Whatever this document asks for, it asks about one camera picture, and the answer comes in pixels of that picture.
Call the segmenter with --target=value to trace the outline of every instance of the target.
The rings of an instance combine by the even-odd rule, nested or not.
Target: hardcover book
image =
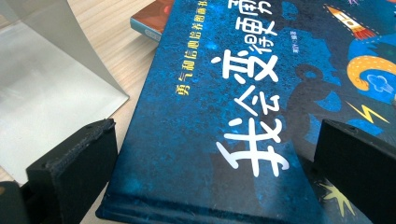
[[[312,164],[323,119],[395,146],[394,10],[176,0],[97,216],[371,223]]]
[[[131,27],[160,42],[174,0],[155,0],[131,17]]]

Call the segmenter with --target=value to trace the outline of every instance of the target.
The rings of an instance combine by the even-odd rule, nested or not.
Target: desk
[[[120,148],[158,44],[130,27],[129,19],[152,0],[68,0],[78,23],[108,71],[130,96],[114,113]],[[12,180],[0,167],[0,181]],[[103,192],[81,223],[116,223],[100,220],[94,212]]]

